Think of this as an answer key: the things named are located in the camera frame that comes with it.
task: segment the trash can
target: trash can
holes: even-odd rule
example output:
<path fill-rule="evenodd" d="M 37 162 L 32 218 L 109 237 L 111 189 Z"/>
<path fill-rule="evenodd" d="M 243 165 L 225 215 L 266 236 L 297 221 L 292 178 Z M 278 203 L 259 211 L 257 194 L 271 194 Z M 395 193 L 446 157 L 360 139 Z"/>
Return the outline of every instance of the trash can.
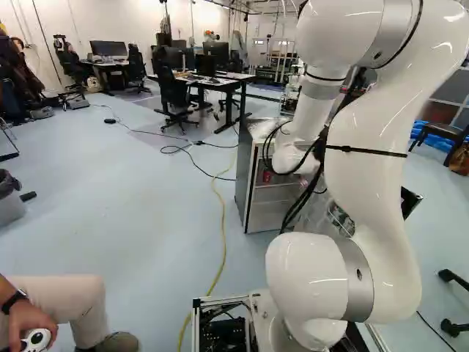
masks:
<path fill-rule="evenodd" d="M 18 191 L 21 183 L 5 169 L 0 169 L 0 227 L 19 219 L 26 213 L 26 206 Z"/>

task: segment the person's hand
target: person's hand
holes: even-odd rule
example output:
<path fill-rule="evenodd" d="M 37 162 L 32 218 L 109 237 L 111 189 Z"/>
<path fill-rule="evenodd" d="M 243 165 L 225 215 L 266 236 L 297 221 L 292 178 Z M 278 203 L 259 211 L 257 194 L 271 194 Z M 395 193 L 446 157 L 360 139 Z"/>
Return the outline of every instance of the person's hand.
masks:
<path fill-rule="evenodd" d="M 8 319 L 9 331 L 8 340 L 10 342 L 10 352 L 20 352 L 21 350 L 21 332 L 32 329 L 47 329 L 51 332 L 52 337 L 49 342 L 50 348 L 57 337 L 59 327 L 41 309 L 33 306 L 27 300 L 17 301 L 10 308 Z"/>

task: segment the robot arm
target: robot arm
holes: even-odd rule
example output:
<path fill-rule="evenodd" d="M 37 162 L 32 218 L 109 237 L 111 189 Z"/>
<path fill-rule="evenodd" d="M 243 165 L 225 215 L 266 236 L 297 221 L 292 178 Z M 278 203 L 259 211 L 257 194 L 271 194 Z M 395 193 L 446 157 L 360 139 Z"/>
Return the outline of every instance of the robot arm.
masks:
<path fill-rule="evenodd" d="M 295 141 L 317 137 L 352 65 L 375 68 L 378 76 L 371 91 L 335 116 L 325 153 L 325 182 L 355 221 L 354 237 L 290 232 L 266 254 L 270 293 L 292 335 L 310 348 L 305 336 L 318 318 L 390 323 L 420 303 L 420 273 L 400 209 L 402 167 L 414 119 L 467 55 L 469 19 L 452 0 L 309 0 L 297 31 L 308 68 L 295 117 L 284 126 L 289 135 L 276 140 L 277 172 L 304 156 Z M 318 164 L 308 155 L 298 172 Z"/>

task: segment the white controller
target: white controller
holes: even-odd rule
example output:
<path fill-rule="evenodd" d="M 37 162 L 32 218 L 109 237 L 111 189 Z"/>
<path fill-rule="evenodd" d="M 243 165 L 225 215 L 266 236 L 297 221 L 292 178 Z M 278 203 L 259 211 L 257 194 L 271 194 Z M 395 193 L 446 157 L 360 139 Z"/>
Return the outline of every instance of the white controller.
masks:
<path fill-rule="evenodd" d="M 21 339 L 21 352 L 42 352 L 47 349 L 52 334 L 47 329 L 28 331 L 26 338 Z"/>

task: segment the knee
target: knee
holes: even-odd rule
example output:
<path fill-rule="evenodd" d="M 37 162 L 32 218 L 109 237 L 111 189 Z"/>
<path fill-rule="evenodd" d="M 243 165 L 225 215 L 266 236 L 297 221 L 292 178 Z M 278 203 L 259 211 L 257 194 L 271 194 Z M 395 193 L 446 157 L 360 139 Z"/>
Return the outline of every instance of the knee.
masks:
<path fill-rule="evenodd" d="M 87 275 L 83 282 L 84 292 L 87 292 L 93 301 L 104 298 L 106 295 L 106 286 L 101 276 Z"/>

